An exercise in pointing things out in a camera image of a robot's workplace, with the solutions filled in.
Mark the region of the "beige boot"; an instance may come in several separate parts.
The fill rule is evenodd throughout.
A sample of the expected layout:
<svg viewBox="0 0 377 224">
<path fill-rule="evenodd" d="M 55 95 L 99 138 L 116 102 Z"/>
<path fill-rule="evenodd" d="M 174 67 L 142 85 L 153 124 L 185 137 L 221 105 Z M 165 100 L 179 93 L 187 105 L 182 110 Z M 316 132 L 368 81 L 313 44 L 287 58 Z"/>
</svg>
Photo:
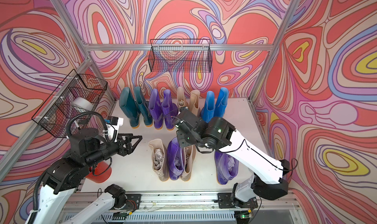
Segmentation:
<svg viewBox="0 0 377 224">
<path fill-rule="evenodd" d="M 161 139 L 154 139 L 148 143 L 152 150 L 152 170 L 156 173 L 159 180 L 165 182 L 169 179 L 167 165 L 167 149 Z"/>
<path fill-rule="evenodd" d="M 181 175 L 181 180 L 189 181 L 191 178 L 192 173 L 192 164 L 194 162 L 196 156 L 196 148 L 194 145 L 189 147 L 183 148 L 183 162 L 184 162 L 184 170 Z"/>
<path fill-rule="evenodd" d="M 178 104 L 179 109 L 182 108 L 182 107 L 188 107 L 189 106 L 188 102 L 186 101 L 185 92 L 184 92 L 183 87 L 178 87 L 178 89 L 177 89 L 177 104 Z"/>
<path fill-rule="evenodd" d="M 200 100 L 200 91 L 192 90 L 190 93 L 189 111 L 197 117 L 200 116 L 199 100 Z"/>
</svg>

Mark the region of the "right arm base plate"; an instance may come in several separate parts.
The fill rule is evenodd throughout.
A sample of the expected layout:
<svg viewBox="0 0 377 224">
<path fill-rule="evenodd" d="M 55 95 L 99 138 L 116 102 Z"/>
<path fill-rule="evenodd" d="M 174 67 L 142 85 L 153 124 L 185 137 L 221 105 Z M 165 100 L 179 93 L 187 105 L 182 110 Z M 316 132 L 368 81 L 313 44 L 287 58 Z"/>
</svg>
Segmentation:
<svg viewBox="0 0 377 224">
<path fill-rule="evenodd" d="M 251 198 L 248 201 L 241 201 L 232 193 L 218 193 L 217 203 L 220 209 L 230 209 L 230 208 L 248 208 L 255 209 L 258 207 L 258 202 L 256 198 Z"/>
</svg>

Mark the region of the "teal boot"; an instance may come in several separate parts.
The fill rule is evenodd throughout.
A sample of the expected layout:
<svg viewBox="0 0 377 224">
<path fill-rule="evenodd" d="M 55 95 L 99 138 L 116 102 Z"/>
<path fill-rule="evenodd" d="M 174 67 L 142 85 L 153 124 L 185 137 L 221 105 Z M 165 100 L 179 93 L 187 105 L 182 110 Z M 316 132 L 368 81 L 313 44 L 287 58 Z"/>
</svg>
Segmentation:
<svg viewBox="0 0 377 224">
<path fill-rule="evenodd" d="M 144 124 L 147 127 L 151 127 L 153 125 L 153 118 L 149 112 L 148 109 L 148 103 L 144 97 L 144 94 L 139 86 L 134 88 L 134 94 L 135 94 L 135 101 L 136 105 L 138 107 L 138 110 L 143 116 Z"/>
<path fill-rule="evenodd" d="M 137 128 L 139 126 L 140 113 L 129 87 L 123 88 L 119 99 L 119 106 L 129 119 L 130 126 Z"/>
</svg>

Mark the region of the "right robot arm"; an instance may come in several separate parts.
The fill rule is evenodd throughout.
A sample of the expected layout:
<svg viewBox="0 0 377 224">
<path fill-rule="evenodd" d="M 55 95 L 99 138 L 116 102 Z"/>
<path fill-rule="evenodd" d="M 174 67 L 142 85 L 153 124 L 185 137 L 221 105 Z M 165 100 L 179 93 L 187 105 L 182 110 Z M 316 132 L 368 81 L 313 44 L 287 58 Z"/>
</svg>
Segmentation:
<svg viewBox="0 0 377 224">
<path fill-rule="evenodd" d="M 218 194 L 220 208 L 257 207 L 257 197 L 276 200 L 288 194 L 288 182 L 284 176 L 290 171 L 289 161 L 276 160 L 249 142 L 226 119 L 214 117 L 208 123 L 191 113 L 187 108 L 175 117 L 179 146 L 191 145 L 218 151 L 238 160 L 253 174 L 242 183 L 236 183 L 232 193 L 224 197 Z"/>
</svg>

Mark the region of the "blue boot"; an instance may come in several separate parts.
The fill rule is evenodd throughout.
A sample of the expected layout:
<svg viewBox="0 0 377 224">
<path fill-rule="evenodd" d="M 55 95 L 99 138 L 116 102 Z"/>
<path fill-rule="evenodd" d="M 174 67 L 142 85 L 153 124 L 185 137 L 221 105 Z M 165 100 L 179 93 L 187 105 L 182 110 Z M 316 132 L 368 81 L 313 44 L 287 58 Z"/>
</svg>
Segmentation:
<svg viewBox="0 0 377 224">
<path fill-rule="evenodd" d="M 216 101 L 214 116 L 223 117 L 226 111 L 227 103 L 229 97 L 229 90 L 225 87 L 221 87 L 219 96 Z"/>
<path fill-rule="evenodd" d="M 208 91 L 206 94 L 205 104 L 201 110 L 201 118 L 205 122 L 209 122 L 215 113 L 215 94 L 212 91 Z"/>
</svg>

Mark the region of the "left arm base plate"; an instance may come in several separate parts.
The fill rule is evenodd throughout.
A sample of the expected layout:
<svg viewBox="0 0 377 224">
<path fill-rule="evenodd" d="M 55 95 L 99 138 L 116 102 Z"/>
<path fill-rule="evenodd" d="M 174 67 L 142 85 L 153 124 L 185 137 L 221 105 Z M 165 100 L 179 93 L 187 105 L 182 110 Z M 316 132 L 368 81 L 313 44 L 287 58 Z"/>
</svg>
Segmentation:
<svg viewBox="0 0 377 224">
<path fill-rule="evenodd" d="M 122 194 L 115 199 L 114 209 L 136 211 L 140 207 L 141 194 Z"/>
</svg>

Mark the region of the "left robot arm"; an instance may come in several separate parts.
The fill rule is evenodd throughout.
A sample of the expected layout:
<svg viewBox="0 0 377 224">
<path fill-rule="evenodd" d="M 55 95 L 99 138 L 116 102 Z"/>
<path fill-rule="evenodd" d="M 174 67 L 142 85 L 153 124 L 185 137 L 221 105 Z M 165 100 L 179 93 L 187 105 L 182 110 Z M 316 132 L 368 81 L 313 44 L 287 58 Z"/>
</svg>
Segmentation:
<svg viewBox="0 0 377 224">
<path fill-rule="evenodd" d="M 100 162 L 111 160 L 113 155 L 126 156 L 133 153 L 141 140 L 142 136 L 131 133 L 122 133 L 113 142 L 91 132 L 71 135 L 71 148 L 67 154 L 38 178 L 33 192 L 33 209 L 26 223 L 55 223 L 82 179 L 94 173 Z M 138 208 L 139 204 L 134 199 L 129 199 L 122 187 L 112 184 L 95 202 L 69 222 L 89 224 L 110 209 L 126 209 L 128 214 L 131 214 Z"/>
</svg>

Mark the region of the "dark purple boot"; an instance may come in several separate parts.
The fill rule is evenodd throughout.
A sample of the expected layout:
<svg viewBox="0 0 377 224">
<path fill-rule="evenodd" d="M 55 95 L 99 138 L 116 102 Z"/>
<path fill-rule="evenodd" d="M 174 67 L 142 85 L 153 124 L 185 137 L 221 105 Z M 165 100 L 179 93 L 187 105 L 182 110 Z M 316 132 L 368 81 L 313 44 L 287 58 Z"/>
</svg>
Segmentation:
<svg viewBox="0 0 377 224">
<path fill-rule="evenodd" d="M 171 91 L 168 89 L 164 90 L 164 99 L 161 107 L 167 129 L 173 130 L 175 127 L 173 121 L 178 114 L 178 107 L 172 102 Z"/>
<path fill-rule="evenodd" d="M 161 107 L 159 91 L 157 89 L 152 90 L 152 93 L 149 99 L 148 109 L 154 120 L 155 129 L 161 129 L 163 126 L 164 114 Z"/>
</svg>

